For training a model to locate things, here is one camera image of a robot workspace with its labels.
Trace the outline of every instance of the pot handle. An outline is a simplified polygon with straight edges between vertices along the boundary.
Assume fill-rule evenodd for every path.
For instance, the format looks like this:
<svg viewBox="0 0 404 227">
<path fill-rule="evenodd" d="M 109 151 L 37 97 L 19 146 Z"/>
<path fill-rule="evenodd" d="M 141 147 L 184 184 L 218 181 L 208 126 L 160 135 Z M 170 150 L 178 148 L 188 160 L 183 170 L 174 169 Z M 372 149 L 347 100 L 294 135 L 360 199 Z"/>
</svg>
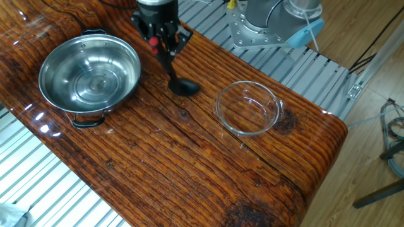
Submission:
<svg viewBox="0 0 404 227">
<path fill-rule="evenodd" d="M 86 128 L 89 128 L 89 127 L 99 126 L 105 120 L 104 113 L 102 113 L 102 117 L 101 117 L 100 120 L 87 120 L 87 121 L 84 121 L 84 122 L 78 122 L 76 120 L 76 116 L 77 116 L 77 113 L 74 114 L 74 119 L 73 119 L 72 124 L 75 127 L 80 128 L 80 129 L 86 129 Z"/>
<path fill-rule="evenodd" d="M 93 34 L 106 35 L 107 32 L 102 28 L 89 28 L 81 32 L 81 35 L 93 35 Z"/>
</svg>

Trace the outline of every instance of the black wire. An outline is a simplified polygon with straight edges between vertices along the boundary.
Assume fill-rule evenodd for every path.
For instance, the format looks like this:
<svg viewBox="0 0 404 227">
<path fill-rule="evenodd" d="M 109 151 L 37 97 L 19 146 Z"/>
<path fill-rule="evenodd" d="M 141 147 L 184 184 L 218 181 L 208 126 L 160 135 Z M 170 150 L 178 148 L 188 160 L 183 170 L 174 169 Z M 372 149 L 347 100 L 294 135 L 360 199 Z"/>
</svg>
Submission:
<svg viewBox="0 0 404 227">
<path fill-rule="evenodd" d="M 362 62 L 365 62 L 365 61 L 368 61 L 368 60 L 372 60 L 372 59 L 374 58 L 374 56 L 376 56 L 376 54 L 373 54 L 372 56 L 367 57 L 367 58 L 361 60 L 360 62 L 357 63 L 357 65 L 360 64 L 360 63 L 362 63 Z"/>
<path fill-rule="evenodd" d="M 361 58 L 365 56 L 365 54 L 371 49 L 371 47 L 377 42 L 377 40 L 380 38 L 380 36 L 386 31 L 386 29 L 390 26 L 390 24 L 400 15 L 400 13 L 404 10 L 404 6 L 397 12 L 394 17 L 387 23 L 387 25 L 381 30 L 379 35 L 373 40 L 373 42 L 367 47 L 365 52 L 355 61 L 355 63 L 351 66 L 349 71 L 351 71 L 355 66 L 357 66 L 358 62 L 360 61 Z"/>
<path fill-rule="evenodd" d="M 357 73 L 356 75 L 361 74 L 363 71 L 365 71 L 365 69 L 362 69 L 359 73 Z"/>
<path fill-rule="evenodd" d="M 112 8 L 116 8 L 116 9 L 137 9 L 137 6 L 132 6 L 132 7 L 124 7 L 124 6 L 116 6 L 110 3 L 106 3 L 104 0 L 98 0 L 101 4 L 104 4 L 106 6 L 110 6 Z"/>
<path fill-rule="evenodd" d="M 355 72 L 356 70 L 360 69 L 362 66 L 367 65 L 368 63 L 370 63 L 372 61 L 372 59 L 368 59 L 367 61 L 365 61 L 363 64 L 359 65 L 358 67 L 356 67 L 355 69 L 352 69 L 349 71 L 349 74 L 352 74 L 353 72 Z"/>
</svg>

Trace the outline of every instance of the glass bowl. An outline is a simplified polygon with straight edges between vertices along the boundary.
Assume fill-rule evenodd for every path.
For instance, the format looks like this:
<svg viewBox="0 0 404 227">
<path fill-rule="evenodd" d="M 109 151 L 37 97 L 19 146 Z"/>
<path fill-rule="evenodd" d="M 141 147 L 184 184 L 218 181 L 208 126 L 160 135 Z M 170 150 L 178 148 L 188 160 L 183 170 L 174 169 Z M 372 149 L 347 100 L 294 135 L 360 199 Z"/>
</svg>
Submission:
<svg viewBox="0 0 404 227">
<path fill-rule="evenodd" d="M 283 102 L 259 83 L 238 81 L 216 94 L 213 112 L 234 134 L 255 136 L 282 119 Z"/>
</svg>

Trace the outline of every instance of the wooden table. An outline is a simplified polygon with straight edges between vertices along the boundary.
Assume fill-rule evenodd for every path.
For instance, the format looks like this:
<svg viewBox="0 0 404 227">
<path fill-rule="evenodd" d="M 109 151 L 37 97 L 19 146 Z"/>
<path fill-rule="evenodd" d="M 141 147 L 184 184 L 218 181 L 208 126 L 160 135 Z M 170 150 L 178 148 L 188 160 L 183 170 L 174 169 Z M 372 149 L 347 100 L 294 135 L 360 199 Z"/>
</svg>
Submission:
<svg viewBox="0 0 404 227">
<path fill-rule="evenodd" d="M 173 95 L 131 12 L 96 0 L 0 1 L 1 103 L 133 226 L 298 226 L 345 124 L 198 33 L 174 67 L 201 91 Z M 42 97 L 38 74 L 53 49 L 94 26 L 133 46 L 141 81 L 104 124 L 76 129 Z M 285 119 L 260 136 L 229 134 L 212 98 L 240 80 L 279 96 Z"/>
</svg>

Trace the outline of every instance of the chair leg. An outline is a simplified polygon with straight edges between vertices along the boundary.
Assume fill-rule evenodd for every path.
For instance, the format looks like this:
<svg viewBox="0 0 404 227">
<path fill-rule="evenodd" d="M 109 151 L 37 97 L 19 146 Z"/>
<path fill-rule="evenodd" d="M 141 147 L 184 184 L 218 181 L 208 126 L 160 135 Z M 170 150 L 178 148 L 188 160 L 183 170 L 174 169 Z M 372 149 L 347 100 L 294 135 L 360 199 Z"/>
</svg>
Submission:
<svg viewBox="0 0 404 227">
<path fill-rule="evenodd" d="M 388 158 L 393 157 L 394 154 L 402 150 L 404 150 L 404 141 L 400 141 L 398 144 L 383 152 L 383 154 L 380 155 L 380 158 L 382 160 L 387 160 Z"/>
<path fill-rule="evenodd" d="M 393 195 L 397 192 L 404 190 L 404 179 L 401 179 L 391 185 L 385 186 L 382 189 L 379 189 L 363 198 L 360 198 L 353 202 L 353 206 L 356 209 L 369 205 L 373 202 L 379 201 L 381 199 L 386 198 L 387 196 Z"/>
</svg>

